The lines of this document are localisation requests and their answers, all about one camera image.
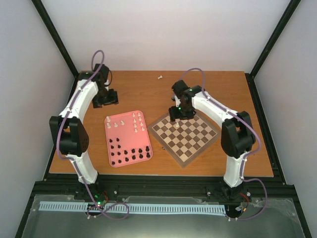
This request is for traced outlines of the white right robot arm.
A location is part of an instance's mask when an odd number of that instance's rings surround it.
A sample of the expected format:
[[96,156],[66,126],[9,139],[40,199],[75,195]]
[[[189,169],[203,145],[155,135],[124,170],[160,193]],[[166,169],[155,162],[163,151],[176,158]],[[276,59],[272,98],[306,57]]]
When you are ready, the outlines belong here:
[[239,186],[247,153],[256,141],[250,115],[231,110],[199,85],[190,88],[179,80],[171,89],[175,106],[168,110],[170,120],[193,119],[198,110],[216,122],[221,128],[221,147],[227,155],[224,182],[230,188]]

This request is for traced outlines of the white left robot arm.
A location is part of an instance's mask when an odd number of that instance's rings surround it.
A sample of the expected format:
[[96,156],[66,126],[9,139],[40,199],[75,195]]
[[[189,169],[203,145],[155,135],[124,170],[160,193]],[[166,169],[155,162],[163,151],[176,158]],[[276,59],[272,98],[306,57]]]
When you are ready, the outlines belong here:
[[88,154],[89,136],[83,120],[90,105],[94,108],[118,104],[118,95],[109,86],[112,72],[104,64],[97,63],[92,70],[82,71],[74,94],[58,116],[49,120],[56,154],[62,160],[69,160],[81,183],[88,184],[85,193],[91,199],[99,199],[103,187],[96,183],[98,172]]

